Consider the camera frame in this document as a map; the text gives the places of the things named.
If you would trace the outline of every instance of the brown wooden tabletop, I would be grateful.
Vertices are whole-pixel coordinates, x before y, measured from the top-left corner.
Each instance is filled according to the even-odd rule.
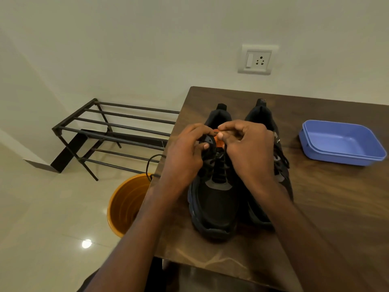
[[[306,120],[349,122],[370,128],[389,151],[389,106],[191,87],[167,149],[186,125],[205,122],[218,103],[227,105],[233,119],[244,119],[258,98],[266,99],[279,127],[296,205],[377,291],[389,291],[389,160],[368,167],[314,161],[298,140]],[[162,169],[163,161],[157,173]],[[186,199],[184,192],[169,215],[156,256],[302,291],[272,231],[240,223],[230,241],[210,243],[193,228]]]

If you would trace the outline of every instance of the black metal rack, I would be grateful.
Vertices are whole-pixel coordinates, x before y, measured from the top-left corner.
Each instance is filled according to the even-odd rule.
[[[98,110],[90,109],[94,105],[98,108]],[[167,143],[166,139],[142,137],[142,136],[124,134],[124,133],[116,133],[116,132],[113,132],[112,127],[124,128],[124,129],[128,129],[128,130],[146,132],[146,133],[168,136],[168,137],[170,136],[170,134],[164,133],[164,132],[159,132],[159,131],[143,129],[143,128],[137,128],[137,127],[131,127],[131,126],[126,126],[126,125],[121,125],[121,124],[110,123],[110,122],[108,122],[105,115],[126,117],[126,118],[138,119],[138,120],[144,120],[144,121],[153,121],[153,122],[172,124],[172,125],[174,125],[175,122],[162,120],[162,119],[148,118],[148,117],[132,116],[132,115],[128,115],[128,114],[120,114],[120,113],[116,113],[116,112],[105,112],[101,108],[102,105],[108,105],[108,106],[113,106],[113,107],[134,108],[134,109],[154,111],[154,112],[165,112],[165,113],[170,113],[170,114],[179,114],[180,112],[164,110],[164,109],[159,109],[159,108],[138,107],[138,106],[133,106],[133,105],[118,104],[118,103],[100,102],[97,98],[94,98],[90,102],[88,102],[87,104],[85,104],[84,106],[79,108],[77,111],[72,113],[69,117],[67,117],[66,119],[64,119],[63,121],[61,121],[59,124],[55,125],[52,128],[55,135],[58,136],[58,138],[63,142],[63,144],[66,146],[66,148],[71,152],[72,156],[74,156],[77,159],[77,161],[80,162],[80,164],[84,166],[84,168],[90,173],[91,176],[93,176],[93,178],[96,181],[98,181],[98,178],[88,168],[88,166],[85,164],[85,162],[92,162],[92,163],[96,163],[96,164],[100,164],[100,165],[104,165],[104,166],[109,166],[112,168],[122,169],[122,170],[130,171],[130,172],[134,172],[134,173],[138,173],[138,174],[144,173],[142,171],[138,171],[138,170],[134,170],[134,169],[130,169],[130,168],[125,168],[125,167],[121,167],[121,166],[117,166],[117,165],[113,165],[113,164],[109,164],[109,163],[105,163],[105,162],[101,162],[101,161],[91,160],[89,158],[91,157],[91,155],[95,151],[98,151],[98,152],[105,152],[105,153],[112,154],[112,155],[128,157],[128,158],[133,158],[133,159],[138,159],[138,160],[144,160],[144,161],[149,160],[149,159],[143,158],[143,157],[132,156],[132,155],[128,155],[128,154],[124,154],[124,153],[120,153],[120,152],[99,149],[99,147],[101,146],[101,144],[104,141],[116,142],[120,148],[121,148],[120,143],[124,143],[124,144],[131,144],[134,146],[142,146],[142,147],[148,147],[151,149],[158,149],[161,151],[163,151],[165,149],[165,145]],[[101,114],[104,122],[81,118],[80,116],[84,112],[93,112],[93,113]],[[83,122],[90,122],[90,123],[94,123],[94,124],[101,124],[101,125],[107,126],[107,131],[100,132],[100,131],[85,130],[85,129],[79,130],[79,129],[73,129],[73,128],[67,127],[67,125],[69,125],[74,120],[83,121]],[[71,131],[71,132],[75,132],[75,133],[81,133],[81,134],[86,135],[89,138],[98,139],[98,141],[91,147],[91,149],[88,152],[86,152],[82,157],[79,157],[77,155],[77,151],[72,149],[72,147],[69,145],[69,143],[66,142],[66,140],[63,138],[63,136],[62,136],[63,130],[67,130],[67,131]],[[159,161],[150,160],[150,162],[158,163]]]

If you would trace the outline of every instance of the sneaker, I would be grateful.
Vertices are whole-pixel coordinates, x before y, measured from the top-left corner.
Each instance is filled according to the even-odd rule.
[[[212,129],[231,116],[225,104],[218,104],[209,114],[205,125]],[[207,239],[227,240],[234,235],[237,224],[239,198],[236,192],[238,178],[227,156],[223,143],[210,135],[199,142],[210,147],[203,151],[203,167],[188,190],[189,211],[195,228]]]
[[[266,107],[265,99],[258,99],[255,108],[249,112],[245,121],[264,124],[268,130],[274,132],[274,175],[277,181],[286,188],[293,201],[292,184],[288,171],[289,161],[282,152],[278,127],[271,116],[271,111]],[[250,193],[247,195],[247,201],[251,221],[258,225],[271,225],[269,218]]]

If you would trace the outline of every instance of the hand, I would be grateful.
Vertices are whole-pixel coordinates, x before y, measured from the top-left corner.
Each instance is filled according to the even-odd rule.
[[[253,193],[258,187],[273,186],[274,133],[265,125],[242,120],[221,124],[217,134],[227,145],[227,154],[246,187]]]
[[[201,152],[209,148],[208,143],[196,144],[204,134],[215,132],[201,123],[188,125],[168,148],[165,166],[159,184],[177,194],[193,181],[203,165]]]

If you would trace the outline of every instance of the electrical outlet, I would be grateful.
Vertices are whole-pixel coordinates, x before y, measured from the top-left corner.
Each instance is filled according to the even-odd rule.
[[[238,72],[269,75],[277,51],[275,45],[242,45]]]

